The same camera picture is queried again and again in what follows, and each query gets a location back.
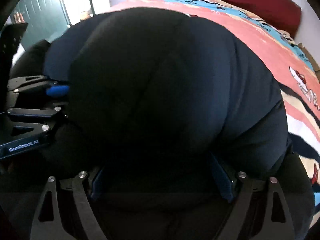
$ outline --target colorful bedsheet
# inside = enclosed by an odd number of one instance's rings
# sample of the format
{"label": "colorful bedsheet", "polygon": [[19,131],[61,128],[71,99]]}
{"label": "colorful bedsheet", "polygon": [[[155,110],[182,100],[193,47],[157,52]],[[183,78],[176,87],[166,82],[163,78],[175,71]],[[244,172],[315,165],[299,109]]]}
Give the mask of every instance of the colorful bedsheet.
{"label": "colorful bedsheet", "polygon": [[110,11],[133,7],[163,8],[207,18],[227,28],[258,55],[279,82],[294,151],[299,153],[320,203],[320,84],[290,35],[221,0],[128,0]]}

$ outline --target cartoon print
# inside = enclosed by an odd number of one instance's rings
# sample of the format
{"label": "cartoon print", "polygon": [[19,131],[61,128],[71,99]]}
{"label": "cartoon print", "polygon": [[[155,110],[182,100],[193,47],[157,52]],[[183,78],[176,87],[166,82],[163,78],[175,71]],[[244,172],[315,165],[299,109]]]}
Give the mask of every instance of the cartoon print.
{"label": "cartoon print", "polygon": [[222,0],[162,0],[166,2],[180,2],[192,5],[197,5],[198,7],[208,8],[212,11],[224,12],[228,15],[234,15],[248,20],[249,22],[259,26],[261,29],[266,31],[271,37],[276,39],[281,45],[289,48],[303,63],[313,70],[311,63],[309,62],[303,51],[295,44],[294,40],[290,37],[289,33],[277,30],[273,26],[267,24],[258,15],[247,11],[243,8],[231,5]]}
{"label": "cartoon print", "polygon": [[314,159],[309,159],[303,156],[299,156],[300,160],[306,169],[306,172],[308,174],[308,177],[312,183],[319,184],[320,185],[320,177],[319,177],[319,163]]}
{"label": "cartoon print", "polygon": [[311,178],[311,184],[315,184],[318,181],[318,177],[319,177],[319,170],[317,168],[317,165],[315,164],[313,167],[313,176]]}
{"label": "cartoon print", "polygon": [[294,70],[292,67],[289,67],[291,75],[298,82],[298,86],[302,93],[306,96],[309,102],[313,102],[313,105],[318,111],[320,111],[320,106],[318,105],[318,98],[315,92],[312,89],[308,89],[307,81],[303,74],[299,73],[297,70]]}

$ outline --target metal screw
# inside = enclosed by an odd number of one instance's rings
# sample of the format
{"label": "metal screw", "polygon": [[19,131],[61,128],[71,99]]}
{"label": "metal screw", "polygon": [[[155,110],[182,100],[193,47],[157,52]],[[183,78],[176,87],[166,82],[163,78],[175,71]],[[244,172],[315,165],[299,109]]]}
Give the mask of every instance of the metal screw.
{"label": "metal screw", "polygon": [[86,171],[81,171],[79,173],[79,178],[84,178],[85,176],[87,176],[87,172]]}
{"label": "metal screw", "polygon": [[275,177],[270,177],[270,181],[271,183],[277,183],[278,180]]}
{"label": "metal screw", "polygon": [[49,130],[49,128],[50,128],[50,126],[47,125],[47,124],[44,124],[44,125],[41,127],[41,129],[42,129],[43,131],[47,131],[47,130]]}
{"label": "metal screw", "polygon": [[243,172],[243,171],[239,171],[239,172],[238,172],[238,176],[239,176],[240,178],[244,179],[244,178],[247,177],[247,174],[246,174],[245,172]]}
{"label": "metal screw", "polygon": [[54,182],[56,178],[54,176],[50,176],[49,179],[48,179],[48,182]]}

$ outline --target black fabric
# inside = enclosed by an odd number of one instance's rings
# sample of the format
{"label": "black fabric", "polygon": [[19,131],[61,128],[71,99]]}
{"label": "black fabric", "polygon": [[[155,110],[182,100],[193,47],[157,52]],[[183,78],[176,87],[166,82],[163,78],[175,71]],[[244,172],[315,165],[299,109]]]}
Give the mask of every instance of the black fabric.
{"label": "black fabric", "polygon": [[8,220],[1,206],[0,206],[0,238],[19,240],[19,236],[17,232],[15,232],[14,228],[12,227],[10,221]]}
{"label": "black fabric", "polygon": [[57,81],[67,81],[70,64],[76,58],[85,41],[101,21],[109,14],[95,15],[68,29],[60,38],[54,40],[45,55],[44,75]]}
{"label": "black fabric", "polygon": [[0,206],[19,239],[25,240],[30,238],[33,216],[44,185],[55,171],[37,151],[19,155],[9,163],[12,171],[0,175]]}
{"label": "black fabric", "polygon": [[92,206],[112,239],[211,240],[232,205],[213,181],[209,150],[253,177],[299,174],[281,185],[297,239],[306,233],[308,176],[301,162],[280,167],[289,144],[279,85],[232,33],[207,19],[132,8],[105,17],[77,48],[70,123],[42,153],[57,178],[105,165]]}
{"label": "black fabric", "polygon": [[27,49],[10,70],[10,78],[43,74],[44,57],[50,43],[42,40]]}
{"label": "black fabric", "polygon": [[286,150],[277,82],[244,43],[207,19],[118,12],[93,32],[70,83],[70,119],[108,148],[162,156],[212,148],[254,176]]}
{"label": "black fabric", "polygon": [[309,229],[304,240],[318,240],[320,235],[320,219]]}
{"label": "black fabric", "polygon": [[281,185],[289,207],[295,239],[303,240],[314,214],[315,196],[299,155],[288,154],[275,177]]}

